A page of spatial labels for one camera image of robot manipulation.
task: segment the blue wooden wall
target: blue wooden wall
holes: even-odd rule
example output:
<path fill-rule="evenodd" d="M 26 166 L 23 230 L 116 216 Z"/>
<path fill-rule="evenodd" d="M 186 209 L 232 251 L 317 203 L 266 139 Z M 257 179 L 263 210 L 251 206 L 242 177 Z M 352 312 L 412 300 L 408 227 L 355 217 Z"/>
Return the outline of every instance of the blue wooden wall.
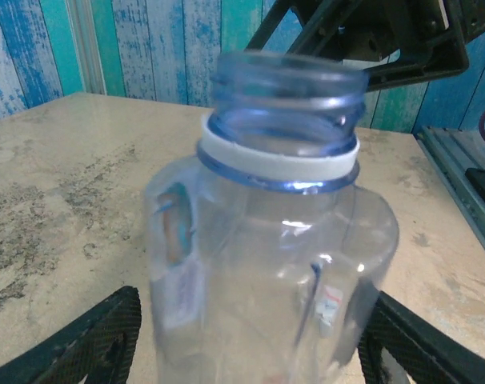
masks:
<path fill-rule="evenodd" d="M 244 48 L 273 1 L 90 0 L 107 93 L 211 105 L 217 56 Z M 265 49 L 284 52 L 300 29 L 289 12 Z M 82 90 L 76 51 L 66 0 L 0 0 L 0 117 Z M 361 125 L 474 130 L 485 108 L 485 35 L 468 52 L 471 68 L 457 78 L 368 94 Z"/>

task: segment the plastic bottle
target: plastic bottle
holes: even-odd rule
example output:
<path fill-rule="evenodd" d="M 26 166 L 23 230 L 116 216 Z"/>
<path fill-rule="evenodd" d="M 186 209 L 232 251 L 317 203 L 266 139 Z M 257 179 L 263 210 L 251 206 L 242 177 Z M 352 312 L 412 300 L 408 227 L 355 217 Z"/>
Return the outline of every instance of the plastic bottle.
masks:
<path fill-rule="evenodd" d="M 213 85 L 197 154 L 146 188 L 158 382 L 333 382 L 399 236 L 387 203 L 354 185 L 367 76 L 239 52 Z"/>

